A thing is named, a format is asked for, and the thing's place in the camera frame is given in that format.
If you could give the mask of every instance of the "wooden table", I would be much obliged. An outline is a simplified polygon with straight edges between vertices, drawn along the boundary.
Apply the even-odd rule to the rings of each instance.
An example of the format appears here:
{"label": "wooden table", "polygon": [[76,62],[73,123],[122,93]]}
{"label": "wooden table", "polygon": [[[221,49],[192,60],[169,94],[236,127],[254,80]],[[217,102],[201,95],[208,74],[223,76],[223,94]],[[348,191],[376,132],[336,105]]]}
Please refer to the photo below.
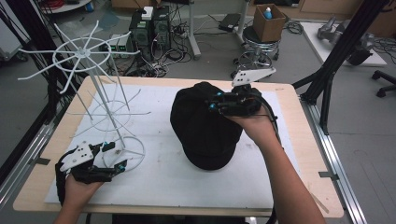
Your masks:
{"label": "wooden table", "polygon": [[[191,87],[202,80],[121,77],[123,85],[133,84],[141,86]],[[207,80],[212,85],[227,90],[231,88],[230,81]],[[318,172],[326,172],[318,145],[309,127],[297,93],[289,84],[252,83],[252,87],[260,91],[274,91],[278,98],[284,120],[288,126],[291,144],[301,171],[301,178],[311,192],[325,217],[341,217],[344,214],[338,195],[330,178],[321,178]],[[78,92],[87,105],[92,97],[94,86],[90,78],[86,78]],[[84,112],[77,97],[68,110]],[[26,180],[21,192],[14,202],[14,209],[18,211],[59,211],[61,206],[55,203],[45,203],[44,199],[55,177],[54,164],[69,147],[71,138],[80,124],[82,116],[65,114],[58,125],[41,158],[49,159],[48,165],[37,164]],[[238,209],[238,208],[194,208],[194,207],[159,207],[159,206],[122,206],[88,204],[85,212],[93,213],[129,213],[129,214],[163,214],[163,215],[209,215],[209,216],[240,216],[240,217],[268,217],[270,208]]]}

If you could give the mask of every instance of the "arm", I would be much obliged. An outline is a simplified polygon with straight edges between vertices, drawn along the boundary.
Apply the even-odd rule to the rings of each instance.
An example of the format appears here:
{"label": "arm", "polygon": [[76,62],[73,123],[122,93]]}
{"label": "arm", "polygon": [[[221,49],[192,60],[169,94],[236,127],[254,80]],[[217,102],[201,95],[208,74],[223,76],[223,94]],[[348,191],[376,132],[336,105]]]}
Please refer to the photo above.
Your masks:
{"label": "arm", "polygon": [[245,130],[264,156],[279,223],[325,223],[315,201],[297,175],[276,138],[276,132],[262,108],[257,116],[229,117]]}
{"label": "arm", "polygon": [[84,184],[77,182],[76,179],[69,175],[66,179],[66,196],[64,205],[56,217],[54,224],[75,224],[78,221],[79,214],[82,212],[92,195],[103,185],[102,182]]}

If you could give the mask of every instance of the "human hand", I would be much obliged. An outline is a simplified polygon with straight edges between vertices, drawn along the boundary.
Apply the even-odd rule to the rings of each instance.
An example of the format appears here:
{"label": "human hand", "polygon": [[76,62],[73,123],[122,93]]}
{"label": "human hand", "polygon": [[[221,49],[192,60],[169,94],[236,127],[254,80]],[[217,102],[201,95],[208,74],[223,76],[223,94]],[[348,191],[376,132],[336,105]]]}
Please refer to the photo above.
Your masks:
{"label": "human hand", "polygon": [[73,175],[66,178],[64,206],[82,210],[93,194],[103,185],[103,182],[85,184],[78,182]]}
{"label": "human hand", "polygon": [[274,126],[268,117],[267,111],[262,106],[253,116],[249,117],[226,117],[239,124],[249,138],[259,147],[267,147],[267,143],[277,141]]}
{"label": "human hand", "polygon": [[84,206],[93,194],[103,185],[103,182],[84,184],[78,182],[73,175],[66,178],[64,205],[54,220],[54,224],[75,224]]}

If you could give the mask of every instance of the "white paper sheet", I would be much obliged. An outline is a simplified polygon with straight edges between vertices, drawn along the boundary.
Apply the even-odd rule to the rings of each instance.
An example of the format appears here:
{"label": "white paper sheet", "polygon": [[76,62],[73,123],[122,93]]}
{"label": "white paper sheet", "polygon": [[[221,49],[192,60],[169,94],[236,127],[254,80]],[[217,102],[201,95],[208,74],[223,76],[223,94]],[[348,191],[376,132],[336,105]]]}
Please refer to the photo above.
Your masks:
{"label": "white paper sheet", "polygon": [[[105,87],[107,93],[112,93],[116,88],[112,84]],[[116,116],[121,123],[126,123],[128,129],[128,131],[120,129],[121,134],[135,134],[144,144],[146,157],[135,169],[117,175],[112,182],[105,183],[95,193],[90,203],[231,208],[273,206],[262,154],[245,133],[237,144],[233,158],[225,167],[212,172],[201,170],[191,164],[185,156],[170,123],[172,103],[180,88],[134,85],[124,85],[123,88],[128,100],[140,90],[140,93],[129,103],[131,113],[150,112],[147,115],[132,115],[125,118]],[[277,124],[282,146],[299,172],[276,93],[264,91],[262,95],[278,116]],[[116,99],[123,101],[120,90],[117,90]],[[93,101],[90,111],[97,107],[98,103]],[[126,112],[126,106],[118,111],[118,113]],[[86,130],[90,125],[90,118],[84,116],[77,133]],[[84,140],[92,144],[101,143],[104,135],[104,132],[96,128],[89,129],[74,137],[69,149],[75,148]],[[117,135],[114,132],[108,133],[106,141],[110,142],[115,138]],[[127,141],[140,148],[134,139]],[[103,167],[100,155],[96,157],[95,164]],[[50,187],[46,203],[58,202],[54,182]]]}

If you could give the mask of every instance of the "black cap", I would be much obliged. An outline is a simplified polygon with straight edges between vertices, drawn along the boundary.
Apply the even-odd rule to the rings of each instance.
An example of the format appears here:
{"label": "black cap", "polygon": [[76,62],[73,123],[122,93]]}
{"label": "black cap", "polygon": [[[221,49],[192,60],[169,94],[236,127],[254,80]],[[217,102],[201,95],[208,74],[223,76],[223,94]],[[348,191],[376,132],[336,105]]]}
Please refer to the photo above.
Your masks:
{"label": "black cap", "polygon": [[204,170],[218,170],[233,157],[242,128],[220,113],[210,112],[208,101],[223,92],[208,82],[177,92],[171,124],[187,158]]}

